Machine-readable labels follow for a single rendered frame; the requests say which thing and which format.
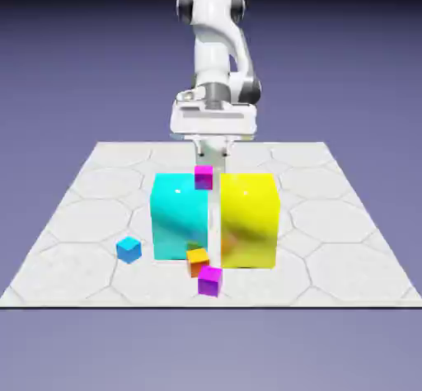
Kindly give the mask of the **small orange cube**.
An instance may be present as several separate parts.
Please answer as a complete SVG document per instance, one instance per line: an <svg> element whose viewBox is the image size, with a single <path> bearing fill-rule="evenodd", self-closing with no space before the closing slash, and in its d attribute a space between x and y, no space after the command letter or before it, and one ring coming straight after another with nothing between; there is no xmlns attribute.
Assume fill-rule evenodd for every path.
<svg viewBox="0 0 422 391"><path fill-rule="evenodd" d="M192 278L199 275L203 266L209 265L209 255L203 247L188 250L186 260Z"/></svg>

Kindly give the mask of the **large yellow box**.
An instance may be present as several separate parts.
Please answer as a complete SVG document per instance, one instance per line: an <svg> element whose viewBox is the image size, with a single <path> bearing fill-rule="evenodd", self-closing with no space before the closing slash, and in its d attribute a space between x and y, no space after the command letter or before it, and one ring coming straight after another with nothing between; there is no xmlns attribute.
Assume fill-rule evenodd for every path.
<svg viewBox="0 0 422 391"><path fill-rule="evenodd" d="M280 198L271 173L220 177L221 265L272 269L279 235Z"/></svg>

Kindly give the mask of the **large cyan box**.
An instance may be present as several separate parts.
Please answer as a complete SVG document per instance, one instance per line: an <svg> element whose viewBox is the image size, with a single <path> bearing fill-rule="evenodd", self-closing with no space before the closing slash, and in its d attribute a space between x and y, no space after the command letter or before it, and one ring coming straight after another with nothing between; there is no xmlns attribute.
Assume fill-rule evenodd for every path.
<svg viewBox="0 0 422 391"><path fill-rule="evenodd" d="M208 192L195 188L192 173L158 173L149 207L155 259L184 260L190 249L208 247Z"/></svg>

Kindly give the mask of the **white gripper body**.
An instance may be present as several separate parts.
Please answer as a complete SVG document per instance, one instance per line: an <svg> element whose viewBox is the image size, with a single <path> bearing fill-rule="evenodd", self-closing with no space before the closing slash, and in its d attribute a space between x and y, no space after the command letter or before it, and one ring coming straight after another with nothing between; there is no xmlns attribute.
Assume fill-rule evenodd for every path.
<svg viewBox="0 0 422 391"><path fill-rule="evenodd" d="M171 108L170 130L181 137L192 135L253 137L257 109L253 105L222 102L221 109L206 109L205 101L177 101Z"/></svg>

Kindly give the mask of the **small magenta cube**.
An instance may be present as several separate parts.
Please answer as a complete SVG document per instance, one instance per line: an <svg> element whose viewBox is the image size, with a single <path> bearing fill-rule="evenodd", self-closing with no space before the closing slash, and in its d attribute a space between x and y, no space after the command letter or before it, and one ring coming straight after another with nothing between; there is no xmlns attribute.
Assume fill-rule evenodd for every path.
<svg viewBox="0 0 422 391"><path fill-rule="evenodd" d="M211 165L195 166L195 189L211 191L213 189L213 167Z"/></svg>
<svg viewBox="0 0 422 391"><path fill-rule="evenodd" d="M198 293L218 297L223 283L223 269L203 266L198 275Z"/></svg>

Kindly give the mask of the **small blue cube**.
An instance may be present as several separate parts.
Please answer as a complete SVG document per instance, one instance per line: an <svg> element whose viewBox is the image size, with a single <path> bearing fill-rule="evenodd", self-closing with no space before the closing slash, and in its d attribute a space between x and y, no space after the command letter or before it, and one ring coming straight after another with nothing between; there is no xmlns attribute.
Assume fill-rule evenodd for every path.
<svg viewBox="0 0 422 391"><path fill-rule="evenodd" d="M130 264L142 256L142 244L136 238L123 238L116 243L116 253L121 261Z"/></svg>

